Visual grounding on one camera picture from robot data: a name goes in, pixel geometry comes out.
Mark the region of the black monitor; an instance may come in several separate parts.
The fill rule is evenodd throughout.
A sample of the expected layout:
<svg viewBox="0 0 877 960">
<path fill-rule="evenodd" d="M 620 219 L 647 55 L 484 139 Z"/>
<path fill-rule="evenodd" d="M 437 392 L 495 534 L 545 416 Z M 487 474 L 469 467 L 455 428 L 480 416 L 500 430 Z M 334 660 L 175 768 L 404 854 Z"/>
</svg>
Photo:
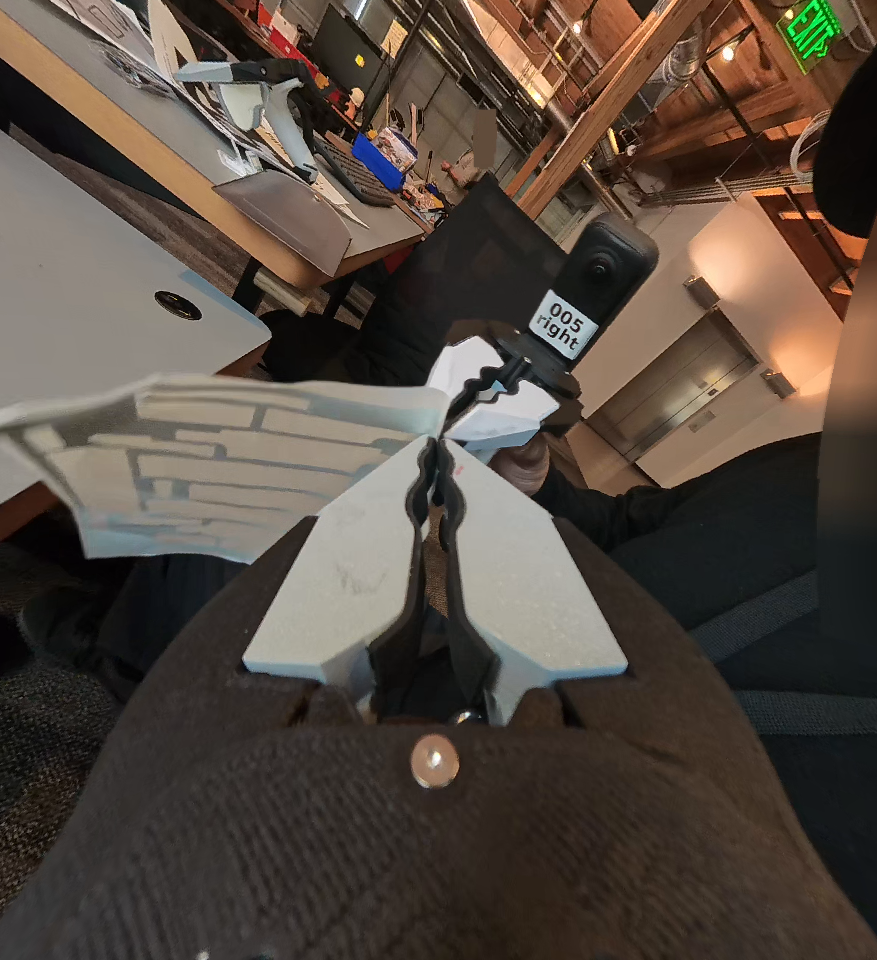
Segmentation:
<svg viewBox="0 0 877 960">
<path fill-rule="evenodd" d="M 312 40 L 312 62 L 343 100 L 360 90 L 384 104 L 396 72 L 396 56 L 373 40 L 354 16 L 330 2 Z"/>
</svg>

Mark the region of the green exit sign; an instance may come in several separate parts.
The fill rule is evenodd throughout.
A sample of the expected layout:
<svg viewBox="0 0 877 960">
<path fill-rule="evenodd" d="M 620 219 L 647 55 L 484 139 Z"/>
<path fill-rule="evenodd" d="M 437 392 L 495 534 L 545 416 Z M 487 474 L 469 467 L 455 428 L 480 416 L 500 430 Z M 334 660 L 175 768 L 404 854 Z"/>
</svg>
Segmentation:
<svg viewBox="0 0 877 960">
<path fill-rule="evenodd" d="M 845 36 L 829 1 L 795 2 L 782 11 L 775 29 L 802 76 L 808 76 Z"/>
</svg>

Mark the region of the sticker sheet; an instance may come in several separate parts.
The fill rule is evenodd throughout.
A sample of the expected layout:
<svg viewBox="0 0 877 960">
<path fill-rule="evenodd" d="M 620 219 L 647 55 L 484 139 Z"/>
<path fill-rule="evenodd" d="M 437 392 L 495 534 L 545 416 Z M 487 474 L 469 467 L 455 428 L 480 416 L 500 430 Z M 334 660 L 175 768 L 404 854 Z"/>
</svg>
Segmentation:
<svg viewBox="0 0 877 960">
<path fill-rule="evenodd" d="M 0 409 L 0 450 L 72 515 L 90 560 L 169 554 L 249 565 L 421 437 L 433 387 L 156 375 Z"/>
</svg>

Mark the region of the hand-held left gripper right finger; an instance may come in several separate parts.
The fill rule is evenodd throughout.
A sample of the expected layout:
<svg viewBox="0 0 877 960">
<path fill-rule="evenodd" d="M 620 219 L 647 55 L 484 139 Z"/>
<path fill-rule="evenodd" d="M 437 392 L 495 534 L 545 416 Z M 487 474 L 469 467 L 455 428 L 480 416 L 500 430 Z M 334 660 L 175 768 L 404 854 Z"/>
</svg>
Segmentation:
<svg viewBox="0 0 877 960">
<path fill-rule="evenodd" d="M 455 442 L 437 447 L 453 670 L 468 702 L 622 676 L 628 660 L 556 522 Z"/>
</svg>

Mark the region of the spare hand-held gripper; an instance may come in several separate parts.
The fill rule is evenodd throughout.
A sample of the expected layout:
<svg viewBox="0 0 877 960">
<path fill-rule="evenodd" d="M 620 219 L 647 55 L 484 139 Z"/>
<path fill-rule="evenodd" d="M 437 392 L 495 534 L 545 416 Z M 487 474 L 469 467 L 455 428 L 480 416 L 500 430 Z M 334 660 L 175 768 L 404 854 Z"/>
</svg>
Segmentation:
<svg viewBox="0 0 877 960">
<path fill-rule="evenodd" d="M 309 96 L 318 93 L 304 61 L 268 58 L 245 62 L 191 62 L 174 73 L 184 86 L 205 84 L 216 93 L 231 124 L 245 133 L 266 122 L 291 169 L 309 186 L 317 183 L 316 144 Z"/>
</svg>

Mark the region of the person's right forearm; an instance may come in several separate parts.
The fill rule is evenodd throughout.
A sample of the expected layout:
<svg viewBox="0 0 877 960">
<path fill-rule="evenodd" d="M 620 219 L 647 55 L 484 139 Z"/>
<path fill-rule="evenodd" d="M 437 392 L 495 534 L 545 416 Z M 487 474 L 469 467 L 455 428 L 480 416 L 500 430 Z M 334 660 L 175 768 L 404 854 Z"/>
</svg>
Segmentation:
<svg viewBox="0 0 877 960">
<path fill-rule="evenodd" d="M 531 499 L 607 554 L 653 538 L 718 559 L 813 558 L 822 438 L 781 439 L 678 486 L 636 486 L 615 496 L 577 488 L 550 468 Z"/>
</svg>

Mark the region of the black keyboard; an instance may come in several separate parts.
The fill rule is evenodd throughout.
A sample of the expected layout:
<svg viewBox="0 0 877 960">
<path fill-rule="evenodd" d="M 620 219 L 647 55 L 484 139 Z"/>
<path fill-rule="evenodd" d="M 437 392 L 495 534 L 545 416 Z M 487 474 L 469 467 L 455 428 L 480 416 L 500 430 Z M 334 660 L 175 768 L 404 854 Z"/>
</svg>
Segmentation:
<svg viewBox="0 0 877 960">
<path fill-rule="evenodd" d="M 389 209 L 397 204 L 397 196 L 390 191 L 360 160 L 343 147 L 335 136 L 313 136 L 313 154 L 328 169 L 345 191 L 360 203 L 377 209 Z"/>
</svg>

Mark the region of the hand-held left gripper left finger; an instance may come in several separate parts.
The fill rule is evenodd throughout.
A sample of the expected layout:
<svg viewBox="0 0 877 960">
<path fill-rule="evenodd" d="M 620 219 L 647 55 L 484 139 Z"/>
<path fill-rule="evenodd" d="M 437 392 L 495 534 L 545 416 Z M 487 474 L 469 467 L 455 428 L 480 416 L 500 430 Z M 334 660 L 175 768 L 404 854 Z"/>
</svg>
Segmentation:
<svg viewBox="0 0 877 960">
<path fill-rule="evenodd" d="M 248 672 L 377 690 L 415 662 L 434 454 L 415 439 L 319 512 L 242 656 Z"/>
</svg>

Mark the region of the metal elevator door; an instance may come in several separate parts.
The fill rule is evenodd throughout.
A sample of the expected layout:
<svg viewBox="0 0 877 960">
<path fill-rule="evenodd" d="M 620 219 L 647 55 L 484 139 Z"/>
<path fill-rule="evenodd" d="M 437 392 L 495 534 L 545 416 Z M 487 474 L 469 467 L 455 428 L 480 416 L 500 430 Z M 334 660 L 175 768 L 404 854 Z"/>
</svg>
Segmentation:
<svg viewBox="0 0 877 960">
<path fill-rule="evenodd" d="M 585 424 L 625 462 L 636 463 L 759 365 L 738 329 L 714 307 Z"/>
</svg>

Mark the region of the person's right hand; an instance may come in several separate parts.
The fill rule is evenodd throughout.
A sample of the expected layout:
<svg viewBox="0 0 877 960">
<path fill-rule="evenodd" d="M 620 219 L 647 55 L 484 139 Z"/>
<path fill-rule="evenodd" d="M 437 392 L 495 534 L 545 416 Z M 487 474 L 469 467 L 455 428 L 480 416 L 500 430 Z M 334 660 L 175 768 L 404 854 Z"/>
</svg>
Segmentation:
<svg viewBox="0 0 877 960">
<path fill-rule="evenodd" d="M 534 497 L 551 469 L 551 454 L 543 433 L 535 434 L 519 447 L 499 450 L 489 462 L 493 472 L 527 497 Z"/>
</svg>

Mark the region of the grey desk with wooden edge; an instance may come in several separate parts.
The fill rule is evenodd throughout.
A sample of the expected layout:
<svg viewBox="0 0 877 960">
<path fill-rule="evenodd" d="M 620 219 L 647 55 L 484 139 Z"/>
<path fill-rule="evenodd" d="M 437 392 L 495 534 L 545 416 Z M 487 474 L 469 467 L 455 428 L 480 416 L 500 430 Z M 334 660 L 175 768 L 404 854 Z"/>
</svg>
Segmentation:
<svg viewBox="0 0 877 960">
<path fill-rule="evenodd" d="M 336 271 L 322 272 L 215 192 L 232 178 L 219 157 L 226 140 L 181 100 L 121 79 L 91 42 L 82 25 L 54 5 L 0 2 L 1 60 L 283 282 L 316 288 L 425 237 L 422 224 L 399 206 L 361 206 L 365 228 L 334 213 L 351 243 Z"/>
</svg>

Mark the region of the black mesh office chair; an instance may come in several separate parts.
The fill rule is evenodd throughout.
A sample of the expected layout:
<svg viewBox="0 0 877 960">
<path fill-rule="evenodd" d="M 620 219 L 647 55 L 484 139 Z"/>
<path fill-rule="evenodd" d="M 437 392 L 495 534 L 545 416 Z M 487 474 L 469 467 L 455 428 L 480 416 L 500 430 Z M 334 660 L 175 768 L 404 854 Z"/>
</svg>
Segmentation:
<svg viewBox="0 0 877 960">
<path fill-rule="evenodd" d="M 361 385 L 424 386 L 456 324 L 527 329 L 567 258 L 484 174 L 384 282 L 342 363 Z"/>
</svg>

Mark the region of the wooden beam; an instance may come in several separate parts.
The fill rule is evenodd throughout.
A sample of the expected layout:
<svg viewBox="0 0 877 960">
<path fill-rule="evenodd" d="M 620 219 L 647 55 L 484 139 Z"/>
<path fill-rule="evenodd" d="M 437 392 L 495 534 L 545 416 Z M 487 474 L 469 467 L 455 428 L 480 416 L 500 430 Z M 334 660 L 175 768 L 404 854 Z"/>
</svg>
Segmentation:
<svg viewBox="0 0 877 960">
<path fill-rule="evenodd" d="M 602 68 L 598 96 L 518 201 L 519 209 L 530 219 L 536 220 L 577 173 L 615 119 L 708 6 L 709 1 L 669 2 L 661 13 L 650 15 Z"/>
</svg>

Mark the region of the small blue bin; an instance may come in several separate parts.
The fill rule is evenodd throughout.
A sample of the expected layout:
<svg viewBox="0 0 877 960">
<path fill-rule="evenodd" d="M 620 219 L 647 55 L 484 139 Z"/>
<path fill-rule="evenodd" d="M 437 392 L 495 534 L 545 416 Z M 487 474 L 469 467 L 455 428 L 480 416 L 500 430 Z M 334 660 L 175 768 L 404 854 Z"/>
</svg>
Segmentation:
<svg viewBox="0 0 877 960">
<path fill-rule="evenodd" d="M 406 173 L 362 133 L 352 144 L 352 156 L 390 193 L 400 193 L 405 185 Z"/>
</svg>

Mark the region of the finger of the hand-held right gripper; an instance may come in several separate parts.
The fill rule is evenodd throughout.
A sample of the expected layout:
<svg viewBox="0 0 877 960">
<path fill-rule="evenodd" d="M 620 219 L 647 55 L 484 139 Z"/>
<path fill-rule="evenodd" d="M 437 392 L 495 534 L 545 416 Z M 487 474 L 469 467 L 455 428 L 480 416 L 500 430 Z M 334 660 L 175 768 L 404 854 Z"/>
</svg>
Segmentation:
<svg viewBox="0 0 877 960">
<path fill-rule="evenodd" d="M 549 391 L 519 381 L 511 391 L 495 391 L 490 399 L 477 401 L 445 429 L 444 437 L 467 452 L 520 448 L 560 406 Z"/>
<path fill-rule="evenodd" d="M 505 364 L 499 351 L 481 337 L 447 345 L 426 382 L 436 412 L 469 412 L 508 394 L 502 382 Z"/>
</svg>

